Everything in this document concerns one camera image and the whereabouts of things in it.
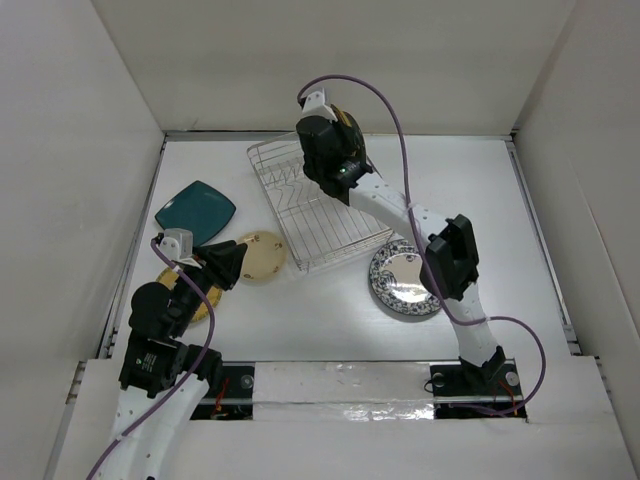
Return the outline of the cream plate with characters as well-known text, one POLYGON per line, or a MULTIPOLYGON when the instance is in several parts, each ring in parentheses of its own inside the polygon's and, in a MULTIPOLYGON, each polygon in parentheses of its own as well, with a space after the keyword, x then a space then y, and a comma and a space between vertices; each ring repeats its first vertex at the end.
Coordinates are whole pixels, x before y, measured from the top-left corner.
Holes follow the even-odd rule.
POLYGON ((240 273, 240 279, 246 283, 267 283, 279 274, 286 263, 288 249, 279 234, 257 230, 242 235, 237 243, 247 246, 240 273))

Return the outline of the brown gold patterned plate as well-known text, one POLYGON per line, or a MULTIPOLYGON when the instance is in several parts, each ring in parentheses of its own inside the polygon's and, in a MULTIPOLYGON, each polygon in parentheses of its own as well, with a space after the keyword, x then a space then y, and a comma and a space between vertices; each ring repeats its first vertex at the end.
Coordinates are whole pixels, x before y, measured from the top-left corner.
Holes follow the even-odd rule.
POLYGON ((333 126, 339 138, 338 150, 341 156, 368 171, 366 145, 360 126, 350 113, 335 104, 331 105, 331 109, 336 116, 333 126))

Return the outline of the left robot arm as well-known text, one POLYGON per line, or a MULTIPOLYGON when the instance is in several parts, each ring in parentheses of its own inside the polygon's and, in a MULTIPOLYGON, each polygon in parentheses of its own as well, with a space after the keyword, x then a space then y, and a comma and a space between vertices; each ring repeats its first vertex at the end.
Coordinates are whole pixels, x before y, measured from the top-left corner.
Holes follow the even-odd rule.
POLYGON ((237 283, 247 245, 235 241, 194 247, 185 230, 166 230, 150 242, 178 278, 173 287, 150 282, 131 299, 130 333, 119 373, 110 442, 91 479, 161 479, 198 403, 222 387, 221 354, 180 337, 200 307, 214 311, 207 294, 237 283))

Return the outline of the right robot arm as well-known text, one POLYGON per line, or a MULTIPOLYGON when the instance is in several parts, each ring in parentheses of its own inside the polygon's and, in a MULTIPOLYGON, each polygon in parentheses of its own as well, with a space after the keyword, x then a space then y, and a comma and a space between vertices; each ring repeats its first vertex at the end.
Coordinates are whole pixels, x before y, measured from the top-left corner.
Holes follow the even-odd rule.
POLYGON ((481 305, 479 255, 470 220, 431 212, 389 186, 367 162, 364 137, 352 117, 336 121, 305 116, 297 122, 296 133, 308 179, 326 195, 415 244, 422 259, 420 281, 438 298, 453 325, 468 393, 481 395, 494 386, 505 354, 481 305))

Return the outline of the yellow plate under left arm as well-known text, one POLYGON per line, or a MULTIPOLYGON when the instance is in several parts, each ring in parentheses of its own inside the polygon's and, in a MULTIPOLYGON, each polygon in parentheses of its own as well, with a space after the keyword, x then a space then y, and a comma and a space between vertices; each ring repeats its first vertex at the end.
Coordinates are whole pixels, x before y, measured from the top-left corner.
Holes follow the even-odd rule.
MULTIPOLYGON (((156 277, 156 281, 167 287, 169 290, 174 289, 178 279, 179 275, 171 268, 163 269, 156 277)), ((215 308, 220 303, 222 296, 223 290, 216 286, 212 286, 207 293, 207 299, 213 308, 215 308)), ((201 303, 199 305, 199 308, 194 313, 194 316, 190 321, 190 325, 195 325, 202 322, 203 320, 207 320, 208 318, 209 311, 206 305, 204 303, 201 303)))

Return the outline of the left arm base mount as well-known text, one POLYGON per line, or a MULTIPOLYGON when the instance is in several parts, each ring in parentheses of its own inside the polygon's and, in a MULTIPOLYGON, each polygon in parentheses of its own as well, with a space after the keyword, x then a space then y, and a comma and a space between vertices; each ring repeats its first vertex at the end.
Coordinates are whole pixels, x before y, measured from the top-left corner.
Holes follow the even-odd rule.
POLYGON ((191 420, 252 420, 254 386, 254 363, 224 362, 221 380, 199 402, 191 420))

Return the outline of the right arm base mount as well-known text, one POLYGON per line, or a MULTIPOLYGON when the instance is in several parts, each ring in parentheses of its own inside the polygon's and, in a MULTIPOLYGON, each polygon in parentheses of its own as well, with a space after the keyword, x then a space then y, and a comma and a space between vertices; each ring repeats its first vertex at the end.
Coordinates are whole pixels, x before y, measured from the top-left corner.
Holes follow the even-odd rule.
POLYGON ((431 363, 423 389, 433 396, 437 420, 500 418, 495 413, 479 411, 478 407, 501 412, 524 399, 513 359, 508 359, 485 386, 472 386, 458 361, 431 363))

